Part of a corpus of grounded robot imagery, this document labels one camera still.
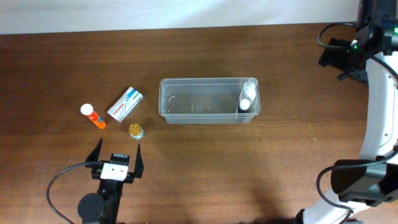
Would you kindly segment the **orange tube white cap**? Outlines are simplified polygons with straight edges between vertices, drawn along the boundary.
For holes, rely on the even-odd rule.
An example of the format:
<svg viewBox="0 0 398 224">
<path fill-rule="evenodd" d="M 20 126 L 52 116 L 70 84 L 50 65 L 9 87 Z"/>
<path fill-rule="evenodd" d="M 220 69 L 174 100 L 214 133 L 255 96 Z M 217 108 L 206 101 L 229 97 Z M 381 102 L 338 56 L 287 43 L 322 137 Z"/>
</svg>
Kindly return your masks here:
<svg viewBox="0 0 398 224">
<path fill-rule="evenodd" d="M 106 127 L 106 123 L 104 122 L 103 118 L 98 115 L 91 104 L 83 104 L 80 108 L 80 112 L 91 122 L 93 122 L 99 129 L 104 129 Z"/>
</svg>

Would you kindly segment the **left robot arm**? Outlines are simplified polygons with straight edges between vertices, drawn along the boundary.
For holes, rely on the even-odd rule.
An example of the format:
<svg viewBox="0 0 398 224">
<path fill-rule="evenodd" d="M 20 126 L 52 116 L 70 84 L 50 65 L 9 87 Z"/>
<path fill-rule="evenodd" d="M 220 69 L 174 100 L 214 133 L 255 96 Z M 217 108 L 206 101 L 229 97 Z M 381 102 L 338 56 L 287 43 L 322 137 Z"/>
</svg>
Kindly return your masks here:
<svg viewBox="0 0 398 224">
<path fill-rule="evenodd" d="M 82 223 L 116 224 L 123 186 L 140 179 L 144 171 L 141 147 L 137 147 L 134 170 L 129 172 L 130 156 L 113 153 L 108 161 L 100 161 L 103 140 L 88 155 L 85 167 L 91 169 L 91 178 L 99 180 L 97 192 L 85 195 L 78 204 Z"/>
</svg>

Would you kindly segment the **small gold-lid jar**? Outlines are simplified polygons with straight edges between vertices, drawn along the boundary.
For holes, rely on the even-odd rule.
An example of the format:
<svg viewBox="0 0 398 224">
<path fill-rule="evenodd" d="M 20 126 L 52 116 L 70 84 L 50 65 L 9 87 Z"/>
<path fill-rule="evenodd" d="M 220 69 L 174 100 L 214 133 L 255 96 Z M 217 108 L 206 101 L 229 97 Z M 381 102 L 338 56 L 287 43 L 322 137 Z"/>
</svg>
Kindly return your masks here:
<svg viewBox="0 0 398 224">
<path fill-rule="evenodd" d="M 131 124 L 128 128 L 130 137 L 133 139 L 140 139 L 144 137 L 144 130 L 142 126 L 137 123 Z"/>
</svg>

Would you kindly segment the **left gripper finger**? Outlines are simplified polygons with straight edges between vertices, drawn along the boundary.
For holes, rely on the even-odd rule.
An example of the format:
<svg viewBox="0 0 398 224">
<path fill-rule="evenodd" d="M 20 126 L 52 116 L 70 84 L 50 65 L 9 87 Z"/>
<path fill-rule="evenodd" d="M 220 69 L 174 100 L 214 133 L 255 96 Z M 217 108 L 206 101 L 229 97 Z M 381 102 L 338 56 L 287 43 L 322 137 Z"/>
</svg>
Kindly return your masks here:
<svg viewBox="0 0 398 224">
<path fill-rule="evenodd" d="M 144 172 L 144 163 L 141 156 L 141 145 L 138 144 L 136 152 L 136 161 L 134 165 L 134 178 L 141 178 Z"/>
<path fill-rule="evenodd" d="M 86 168 L 99 168 L 101 167 L 101 162 L 98 160 L 101 152 L 101 147 L 102 147 L 103 139 L 101 138 L 96 147 L 90 152 L 90 154 L 87 156 L 85 160 L 85 167 Z"/>
</svg>

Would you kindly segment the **clear plastic container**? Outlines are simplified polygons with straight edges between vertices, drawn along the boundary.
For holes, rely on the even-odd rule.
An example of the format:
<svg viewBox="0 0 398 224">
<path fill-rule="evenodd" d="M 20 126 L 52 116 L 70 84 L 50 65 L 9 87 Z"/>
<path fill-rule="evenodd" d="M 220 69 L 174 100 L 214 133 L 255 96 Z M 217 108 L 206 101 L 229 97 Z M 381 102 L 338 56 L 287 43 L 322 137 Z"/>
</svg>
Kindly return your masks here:
<svg viewBox="0 0 398 224">
<path fill-rule="evenodd" d="M 166 78 L 160 82 L 159 114 L 169 124 L 249 123 L 261 112 L 257 96 L 247 113 L 238 113 L 239 96 L 249 77 Z"/>
</svg>

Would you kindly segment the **white spray bottle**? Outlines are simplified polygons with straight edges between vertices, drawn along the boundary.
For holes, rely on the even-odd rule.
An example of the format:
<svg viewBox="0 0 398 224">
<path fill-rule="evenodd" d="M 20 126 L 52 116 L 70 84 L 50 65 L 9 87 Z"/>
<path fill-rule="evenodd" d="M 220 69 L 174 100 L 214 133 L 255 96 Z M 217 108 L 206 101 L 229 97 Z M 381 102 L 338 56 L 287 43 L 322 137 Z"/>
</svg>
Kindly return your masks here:
<svg viewBox="0 0 398 224">
<path fill-rule="evenodd" d="M 258 81 L 255 78 L 250 78 L 247 82 L 245 82 L 241 90 L 239 100 L 241 101 L 246 99 L 250 102 L 250 104 L 252 104 L 257 96 L 257 85 Z"/>
</svg>

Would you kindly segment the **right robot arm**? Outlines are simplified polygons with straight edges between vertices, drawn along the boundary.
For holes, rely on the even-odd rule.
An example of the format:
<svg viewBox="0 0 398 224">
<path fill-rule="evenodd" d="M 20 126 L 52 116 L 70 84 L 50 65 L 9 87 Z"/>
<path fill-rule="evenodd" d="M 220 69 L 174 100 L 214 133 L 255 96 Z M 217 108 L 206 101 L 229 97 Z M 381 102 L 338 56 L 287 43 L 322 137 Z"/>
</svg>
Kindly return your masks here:
<svg viewBox="0 0 398 224">
<path fill-rule="evenodd" d="M 331 189 L 302 209 L 295 223 L 348 223 L 356 213 L 397 200 L 397 1 L 360 0 L 352 41 L 319 42 L 319 65 L 342 71 L 369 88 L 366 134 L 359 159 L 341 159 L 331 172 Z"/>
</svg>

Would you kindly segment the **black bottle white cap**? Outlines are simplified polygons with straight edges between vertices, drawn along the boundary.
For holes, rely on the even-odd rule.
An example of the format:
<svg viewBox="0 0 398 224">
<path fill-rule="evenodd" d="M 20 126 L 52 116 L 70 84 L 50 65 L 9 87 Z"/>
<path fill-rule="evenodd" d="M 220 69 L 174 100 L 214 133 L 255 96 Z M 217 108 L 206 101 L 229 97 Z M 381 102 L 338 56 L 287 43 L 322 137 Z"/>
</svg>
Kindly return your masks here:
<svg viewBox="0 0 398 224">
<path fill-rule="evenodd" d="M 251 103 L 248 99 L 242 99 L 238 105 L 238 113 L 247 113 L 249 111 L 250 106 Z"/>
</svg>

